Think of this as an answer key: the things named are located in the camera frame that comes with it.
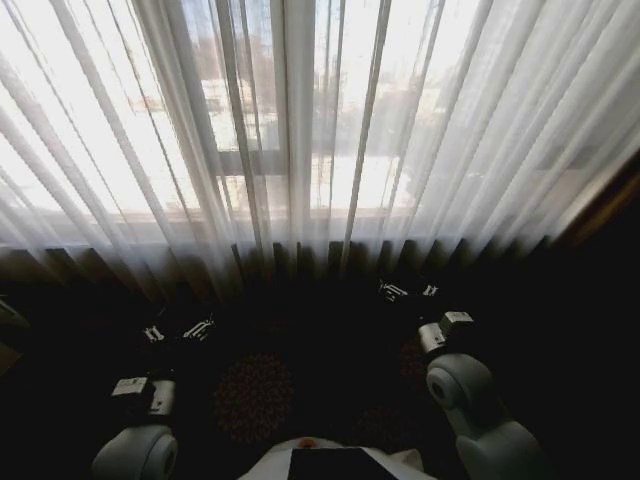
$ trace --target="floor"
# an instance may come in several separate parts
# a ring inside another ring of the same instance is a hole
[[[40,340],[5,382],[16,458],[42,459],[21,462],[24,476],[47,465],[85,477],[100,445],[128,421],[109,403],[114,382],[151,373],[177,383],[177,479],[237,478],[272,445],[307,435],[389,453],[418,448],[430,474],[465,478],[426,390],[417,337],[444,297],[392,303],[378,286],[281,290],[232,308],[172,305],[139,321],[167,337],[156,344],[138,328],[126,342],[98,327],[58,346]],[[173,340],[212,310],[208,338]]]

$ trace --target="sheer curtain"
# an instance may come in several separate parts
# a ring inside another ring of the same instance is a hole
[[[2,0],[0,40],[4,278],[527,252],[640,147],[636,0]]]

